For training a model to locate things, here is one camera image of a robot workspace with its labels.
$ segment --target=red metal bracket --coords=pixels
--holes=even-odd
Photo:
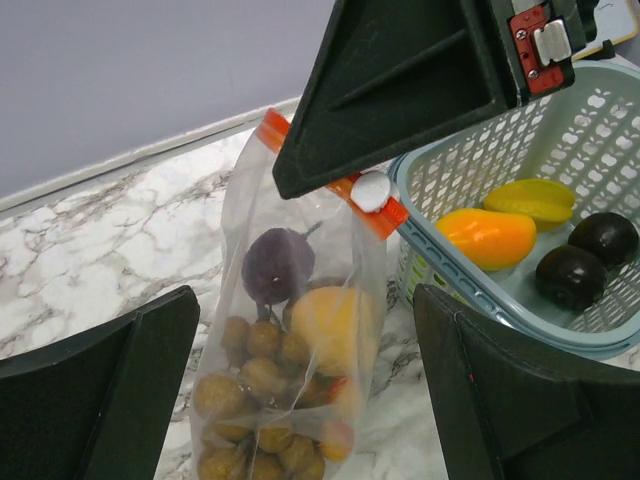
[[[544,27],[548,21],[544,7],[538,5],[516,15],[509,22],[513,41],[520,56],[520,64],[524,70],[529,90],[534,95],[560,87],[564,83],[564,74],[560,66],[543,67],[533,43],[533,32]]]

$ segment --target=black plum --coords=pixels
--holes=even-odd
[[[625,217],[604,212],[594,213],[581,221],[567,243],[594,254],[611,270],[633,260],[640,238],[633,223]]]
[[[559,307],[583,311],[599,301],[607,287],[607,269],[595,255],[563,245],[536,268],[536,289]]]

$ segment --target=small round fruit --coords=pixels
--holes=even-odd
[[[607,270],[621,267],[638,253],[636,227],[613,212],[594,213],[582,220],[569,235],[569,245],[598,257]]]
[[[606,286],[600,259],[572,245],[551,250],[536,268],[536,290],[560,308],[586,310],[603,297]]]
[[[229,349],[240,349],[244,347],[249,333],[249,322],[242,317],[229,317],[224,324],[224,332],[220,345]]]
[[[294,480],[322,480],[324,477],[324,471],[326,469],[326,462],[322,455],[316,453],[313,456],[311,464],[300,473],[297,473]]]
[[[229,365],[234,368],[241,368],[249,359],[249,354],[244,348],[225,348],[224,354],[229,361]]]
[[[286,365],[306,367],[309,365],[309,346],[296,332],[288,332],[282,336],[279,360]]]
[[[256,453],[253,464],[249,467],[249,480],[284,480],[285,473],[278,457],[265,453]]]
[[[309,379],[309,383],[305,386],[305,373],[303,372],[298,376],[296,382],[292,384],[292,388],[295,389],[293,392],[294,398],[298,397],[296,406],[315,408],[327,404],[328,391],[323,388],[316,375],[312,376]]]
[[[270,322],[254,323],[247,336],[247,350],[252,357],[273,357],[280,346],[280,329]]]
[[[268,399],[272,395],[278,397],[287,388],[282,370],[268,358],[249,360],[240,370],[240,379],[252,395],[261,399]]]
[[[235,448],[205,453],[198,462],[198,477],[200,480],[244,480],[247,474],[245,460]]]
[[[286,420],[271,423],[258,431],[258,446],[267,453],[280,453],[293,439],[291,422]]]
[[[258,409],[255,404],[249,401],[245,402],[240,412],[233,418],[207,425],[202,431],[202,443],[207,447],[215,446],[213,441],[215,437],[213,434],[228,442],[240,443],[247,438],[253,430],[255,420],[249,417],[252,417],[256,413],[258,413]]]
[[[309,468],[314,455],[315,450],[311,439],[294,435],[291,444],[278,454],[278,458],[287,473],[299,473]]]
[[[340,420],[327,420],[322,431],[320,451],[334,463],[344,462],[353,450],[354,436],[349,425]]]
[[[230,418],[244,404],[244,392],[238,382],[225,375],[213,373],[202,378],[193,394],[193,405],[204,417]]]

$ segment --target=mango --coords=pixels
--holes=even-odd
[[[309,345],[318,371],[327,376],[371,369],[378,349],[375,308],[361,290],[316,288],[303,295],[291,311],[291,330]]]
[[[534,221],[517,213],[463,208],[442,217],[435,227],[485,271],[517,265],[531,253],[536,243]]]

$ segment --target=metal clip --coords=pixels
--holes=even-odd
[[[533,32],[533,40],[542,66],[571,58],[569,36],[561,19],[547,23]]]

